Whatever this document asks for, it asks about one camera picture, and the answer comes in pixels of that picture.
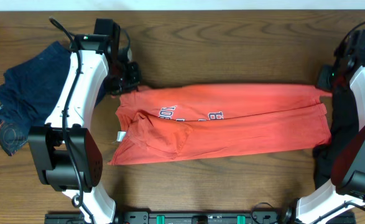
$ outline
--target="red cloth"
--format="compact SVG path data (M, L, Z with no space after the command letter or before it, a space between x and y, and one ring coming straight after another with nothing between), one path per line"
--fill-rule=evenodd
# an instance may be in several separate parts
M120 96L127 131L111 165L146 164L315 147L331 137L314 86L192 85Z

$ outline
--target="black fabric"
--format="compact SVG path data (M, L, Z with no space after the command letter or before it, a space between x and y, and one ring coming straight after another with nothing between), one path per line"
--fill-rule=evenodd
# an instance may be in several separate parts
M333 123L331 125L331 144L321 145L313 150L315 158L315 173L313 179L318 189L331 176L335 159L359 132L358 111L353 92L346 87L336 86L333 90ZM334 217L328 224L355 224L353 212L347 211Z
M57 104L70 68L70 52L54 42L33 59L8 69L0 86L0 145L13 155L31 126L42 126Z

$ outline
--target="wooden table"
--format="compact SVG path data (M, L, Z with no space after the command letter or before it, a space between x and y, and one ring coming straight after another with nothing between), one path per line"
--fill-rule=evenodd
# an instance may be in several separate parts
M194 83L314 84L345 33L365 11L0 12L0 84L18 65L65 36L48 21L92 33L97 17L128 30L134 59L152 87ZM325 100L330 119L331 101ZM118 101L94 110L91 133L108 162L117 145ZM120 208L249 210L282 207L313 192L311 149L138 166L104 166L102 181ZM70 199L42 185L29 148L0 148L0 223L42 223L49 211L73 211ZM358 223L365 213L356 212Z

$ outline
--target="red t-shirt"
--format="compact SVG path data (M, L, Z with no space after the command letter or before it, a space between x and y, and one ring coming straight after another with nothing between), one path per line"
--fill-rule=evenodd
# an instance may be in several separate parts
M220 84L120 96L126 135L111 165L146 164L306 149L331 137L310 85Z

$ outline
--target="green strip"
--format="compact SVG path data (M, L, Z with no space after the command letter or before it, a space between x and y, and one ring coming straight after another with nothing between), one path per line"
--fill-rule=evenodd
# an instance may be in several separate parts
M246 224L246 217L244 215L238 215L238 224Z
M164 224L165 223L165 217L164 215L158 215L156 217L156 224Z

